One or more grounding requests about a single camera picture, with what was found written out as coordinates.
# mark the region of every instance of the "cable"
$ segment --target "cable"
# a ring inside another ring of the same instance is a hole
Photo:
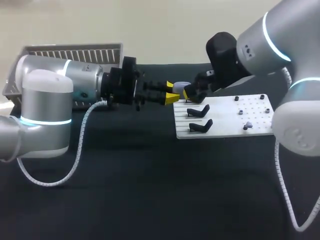
[[[291,83],[292,83],[292,78],[290,76],[290,73],[289,73],[289,71],[288,71],[288,69],[286,67],[282,69],[282,72],[283,72],[283,74],[285,76],[286,83],[287,83],[287,86],[289,88],[291,86]],[[302,233],[312,224],[312,222],[315,220],[317,214],[319,213],[319,210],[320,210],[320,196],[319,196],[318,200],[316,201],[316,203],[315,203],[315,205],[314,205],[309,217],[307,218],[307,220],[304,222],[304,224],[302,226],[298,226],[298,223],[297,223],[297,220],[296,220],[296,216],[295,216],[295,212],[294,212],[294,209],[292,207],[292,204],[291,204],[291,201],[290,201],[290,198],[289,198],[289,195],[288,195],[288,191],[287,191],[287,188],[286,188],[285,180],[283,178],[283,175],[282,175],[282,172],[281,172],[281,168],[280,168],[279,145],[280,144],[279,144],[278,140],[275,140],[274,162],[275,162],[276,172],[277,172],[278,177],[279,177],[280,185],[281,185],[281,188],[282,188],[282,191],[283,191],[283,195],[284,195],[284,198],[285,198],[286,205],[287,205],[288,210],[289,210],[289,214],[290,214],[290,218],[291,218],[293,227],[294,227],[294,229],[296,231]]]
[[[79,144],[78,144],[78,149],[76,151],[76,157],[75,157],[75,161],[74,164],[70,170],[70,172],[61,180],[56,181],[56,182],[51,182],[51,183],[46,183],[46,182],[41,182],[38,181],[36,179],[34,179],[26,170],[24,164],[22,163],[20,158],[17,158],[18,164],[20,169],[22,170],[23,174],[34,184],[43,186],[43,187],[55,187],[58,185],[61,185],[63,183],[65,183],[66,181],[69,180],[69,178],[71,178],[71,176],[75,173],[79,161],[80,161],[80,156],[81,156],[81,151],[82,151],[82,145],[83,145],[83,140],[84,140],[84,134],[85,134],[85,128],[86,128],[86,124],[87,124],[87,120],[88,117],[90,115],[90,113],[93,111],[93,109],[95,109],[96,107],[99,106],[106,106],[107,105],[107,101],[98,101],[95,104],[93,104],[85,113],[83,120],[82,120],[82,124],[81,124],[81,128],[80,128],[80,136],[79,136]]]

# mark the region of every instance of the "black table surface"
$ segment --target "black table surface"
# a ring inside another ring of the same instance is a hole
[[[141,65],[145,79],[192,81],[209,64]],[[273,108],[287,91],[281,73],[253,78],[215,96],[268,94]],[[38,180],[62,178],[74,164],[83,111],[72,115],[68,152],[25,160]],[[0,166],[0,238],[319,239],[320,216],[304,233],[292,227],[274,163],[273,136],[178,140],[173,107],[149,103],[95,111],[80,164],[63,186],[29,182],[16,162]],[[320,190],[320,161],[280,148],[297,221]]]

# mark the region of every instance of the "white plate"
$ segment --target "white plate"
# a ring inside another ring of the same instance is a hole
[[[207,97],[201,104],[179,100],[173,104],[176,137],[178,139],[209,139],[273,135],[271,122],[274,111],[269,98],[264,94]],[[205,105],[210,105],[209,112],[203,118],[188,116],[187,109],[202,111]],[[189,124],[204,126],[209,119],[213,125],[208,132],[190,132]],[[253,127],[244,130],[244,125],[250,122]]]

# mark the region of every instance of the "gray box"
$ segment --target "gray box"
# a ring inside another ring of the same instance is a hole
[[[16,86],[16,67],[19,59],[24,55],[45,56],[99,64],[104,72],[109,73],[111,68],[122,67],[123,45],[121,43],[108,43],[25,46],[12,64],[2,91],[2,95],[12,101],[17,107],[21,107],[22,93],[18,91]],[[90,105],[90,103],[75,101],[73,109],[87,109]]]

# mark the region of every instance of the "black clip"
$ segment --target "black clip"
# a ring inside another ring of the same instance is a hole
[[[192,108],[188,108],[186,110],[186,112],[188,113],[188,117],[191,115],[191,116],[194,116],[194,117],[198,117],[198,118],[203,118],[210,110],[210,105],[207,104],[205,105],[205,107],[203,108],[202,111],[198,111],[198,110],[195,110],[195,109],[192,109]]]
[[[209,119],[208,122],[204,126],[199,125],[199,124],[195,124],[195,123],[189,123],[190,132],[194,131],[194,132],[206,133],[209,131],[212,124],[213,124],[212,119]]]

